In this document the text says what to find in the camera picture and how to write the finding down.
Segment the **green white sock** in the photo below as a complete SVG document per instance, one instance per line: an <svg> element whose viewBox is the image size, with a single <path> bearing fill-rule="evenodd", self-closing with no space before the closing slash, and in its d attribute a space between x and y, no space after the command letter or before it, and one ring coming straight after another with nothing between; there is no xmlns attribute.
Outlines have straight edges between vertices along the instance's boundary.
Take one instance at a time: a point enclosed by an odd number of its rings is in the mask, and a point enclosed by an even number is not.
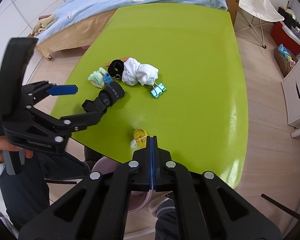
<svg viewBox="0 0 300 240"><path fill-rule="evenodd" d="M100 67L99 70L93 71L92 74L88 76L88 80L97 88L103 88L105 86L104 77L108 72Z"/></svg>

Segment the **black strap glove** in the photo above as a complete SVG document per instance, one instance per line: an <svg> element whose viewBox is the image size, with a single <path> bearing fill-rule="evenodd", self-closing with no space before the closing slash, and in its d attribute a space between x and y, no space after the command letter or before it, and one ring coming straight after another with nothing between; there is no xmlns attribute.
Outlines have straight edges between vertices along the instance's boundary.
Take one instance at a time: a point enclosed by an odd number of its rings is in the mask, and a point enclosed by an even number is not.
<svg viewBox="0 0 300 240"><path fill-rule="evenodd" d="M109 107L124 96L125 91L123 88L117 82L112 82L99 92L98 97L94 101L85 100L82 107L87 113L96 112L104 115Z"/></svg>

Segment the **white cloth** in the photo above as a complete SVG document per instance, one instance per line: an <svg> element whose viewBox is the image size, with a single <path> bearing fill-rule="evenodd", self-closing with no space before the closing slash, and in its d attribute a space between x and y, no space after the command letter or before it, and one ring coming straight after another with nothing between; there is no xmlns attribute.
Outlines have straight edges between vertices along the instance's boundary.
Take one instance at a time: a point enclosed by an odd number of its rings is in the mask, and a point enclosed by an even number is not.
<svg viewBox="0 0 300 240"><path fill-rule="evenodd" d="M122 81L134 86L140 83L142 86L153 86L158 79L158 69L150 64L141 64L136 59L130 57L124 62Z"/></svg>

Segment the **blue binder clip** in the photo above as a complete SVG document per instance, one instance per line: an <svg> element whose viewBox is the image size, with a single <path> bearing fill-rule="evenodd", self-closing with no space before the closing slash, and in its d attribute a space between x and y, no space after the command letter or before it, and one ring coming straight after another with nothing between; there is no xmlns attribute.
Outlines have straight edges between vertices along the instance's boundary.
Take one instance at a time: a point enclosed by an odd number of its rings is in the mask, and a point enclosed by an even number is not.
<svg viewBox="0 0 300 240"><path fill-rule="evenodd" d="M114 77L110 76L109 74L106 74L104 77L103 77L103 80L104 80L104 83L106 85L109 85L111 84L112 82L114 82L115 80L120 80L121 79L121 76L120 75L115 75Z"/></svg>
<svg viewBox="0 0 300 240"><path fill-rule="evenodd" d="M148 84L152 87L150 94L156 99L166 91L166 87L162 83L157 84L153 77L148 80Z"/></svg>

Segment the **black tape roll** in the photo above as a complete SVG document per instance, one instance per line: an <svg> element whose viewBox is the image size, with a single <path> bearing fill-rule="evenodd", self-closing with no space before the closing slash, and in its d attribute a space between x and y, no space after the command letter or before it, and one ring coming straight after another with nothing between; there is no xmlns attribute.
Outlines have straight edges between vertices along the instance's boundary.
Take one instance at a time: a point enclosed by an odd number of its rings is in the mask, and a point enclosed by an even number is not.
<svg viewBox="0 0 300 240"><path fill-rule="evenodd" d="M108 66L108 74L114 79L121 79L124 71L124 62L121 60L114 60Z"/></svg>

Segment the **folded beige towel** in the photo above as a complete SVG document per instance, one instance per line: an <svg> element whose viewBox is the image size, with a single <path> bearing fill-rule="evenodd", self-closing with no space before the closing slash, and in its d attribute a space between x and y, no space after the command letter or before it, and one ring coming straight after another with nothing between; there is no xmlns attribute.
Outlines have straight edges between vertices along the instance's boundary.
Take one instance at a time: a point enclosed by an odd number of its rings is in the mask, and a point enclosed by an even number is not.
<svg viewBox="0 0 300 240"><path fill-rule="evenodd" d="M55 14L48 15L47 17L40 18L32 30L32 35L37 36L46 31L57 21Z"/></svg>

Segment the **wooden bed with blue blanket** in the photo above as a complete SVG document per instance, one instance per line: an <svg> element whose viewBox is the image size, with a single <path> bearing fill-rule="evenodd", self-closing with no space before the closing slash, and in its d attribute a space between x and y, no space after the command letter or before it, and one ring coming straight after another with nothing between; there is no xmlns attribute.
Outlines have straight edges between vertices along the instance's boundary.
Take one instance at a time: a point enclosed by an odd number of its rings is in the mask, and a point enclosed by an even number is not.
<svg viewBox="0 0 300 240"><path fill-rule="evenodd" d="M54 52L91 45L117 9L149 3L194 4L229 11L239 0L68 0L53 14L56 21L41 34L36 48L46 59Z"/></svg>

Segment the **wooden clothespin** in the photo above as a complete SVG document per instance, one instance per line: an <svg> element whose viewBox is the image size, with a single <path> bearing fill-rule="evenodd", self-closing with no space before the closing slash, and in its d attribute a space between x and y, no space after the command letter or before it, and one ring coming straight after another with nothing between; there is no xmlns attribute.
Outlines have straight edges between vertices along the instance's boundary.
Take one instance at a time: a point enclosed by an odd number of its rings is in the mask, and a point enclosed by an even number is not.
<svg viewBox="0 0 300 240"><path fill-rule="evenodd" d="M130 58L130 57L123 57L123 58L121 58L120 60L121 60L122 62L126 62L129 58ZM106 63L106 67L109 67L109 66L111 65L111 63L112 63L112 61Z"/></svg>

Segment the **green table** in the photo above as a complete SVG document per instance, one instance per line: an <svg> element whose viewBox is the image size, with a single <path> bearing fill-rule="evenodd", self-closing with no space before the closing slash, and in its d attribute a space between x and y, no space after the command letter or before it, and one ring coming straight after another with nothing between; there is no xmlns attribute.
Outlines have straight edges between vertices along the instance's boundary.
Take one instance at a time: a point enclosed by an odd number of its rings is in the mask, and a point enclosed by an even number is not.
<svg viewBox="0 0 300 240"><path fill-rule="evenodd" d="M73 138L125 163L133 155L134 132L144 129L190 171L212 171L237 187L246 155L248 109L230 14L179 3L118 9L66 81L78 92L60 96L52 116L82 113L82 103L99 93L88 76L127 56L156 67L157 82L166 90L154 98L149 86L123 84L125 97L97 125Z"/></svg>

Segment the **white drawer cabinet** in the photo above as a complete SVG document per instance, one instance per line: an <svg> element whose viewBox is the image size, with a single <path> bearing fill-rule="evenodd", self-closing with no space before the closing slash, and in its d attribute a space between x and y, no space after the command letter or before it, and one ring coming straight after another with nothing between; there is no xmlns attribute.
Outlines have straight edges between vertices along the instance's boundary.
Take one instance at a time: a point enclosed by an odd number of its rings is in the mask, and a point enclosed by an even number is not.
<svg viewBox="0 0 300 240"><path fill-rule="evenodd" d="M300 128L300 59L282 81L288 125Z"/></svg>

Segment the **brown basket with toys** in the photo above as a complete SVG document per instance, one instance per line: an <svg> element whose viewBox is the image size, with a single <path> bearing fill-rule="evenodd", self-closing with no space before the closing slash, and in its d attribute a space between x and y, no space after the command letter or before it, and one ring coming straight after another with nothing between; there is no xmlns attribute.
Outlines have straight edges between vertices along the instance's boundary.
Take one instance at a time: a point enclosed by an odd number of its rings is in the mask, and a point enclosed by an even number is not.
<svg viewBox="0 0 300 240"><path fill-rule="evenodd" d="M273 55L284 77L289 74L298 61L294 54L285 48L283 44L274 49Z"/></svg>

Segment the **red storage box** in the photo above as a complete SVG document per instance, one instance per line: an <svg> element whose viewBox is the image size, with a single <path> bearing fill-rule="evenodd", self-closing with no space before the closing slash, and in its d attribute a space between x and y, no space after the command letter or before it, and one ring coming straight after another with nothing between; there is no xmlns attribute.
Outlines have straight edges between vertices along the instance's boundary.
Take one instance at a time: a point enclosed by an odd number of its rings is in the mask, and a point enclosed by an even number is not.
<svg viewBox="0 0 300 240"><path fill-rule="evenodd" d="M300 39L283 22L273 25L271 36L277 45L282 44L295 56L300 54Z"/></svg>

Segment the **white folding chair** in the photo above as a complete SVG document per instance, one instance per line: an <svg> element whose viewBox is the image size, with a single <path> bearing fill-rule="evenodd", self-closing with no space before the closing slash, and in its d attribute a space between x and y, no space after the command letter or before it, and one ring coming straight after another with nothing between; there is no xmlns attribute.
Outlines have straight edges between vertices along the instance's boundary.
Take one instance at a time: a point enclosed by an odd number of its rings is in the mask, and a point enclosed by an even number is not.
<svg viewBox="0 0 300 240"><path fill-rule="evenodd" d="M266 49L263 27L270 23L284 21L284 17L274 8L270 0L239 0L238 12L243 20L238 22L245 24L245 28L236 32L252 29L256 34L260 46Z"/></svg>

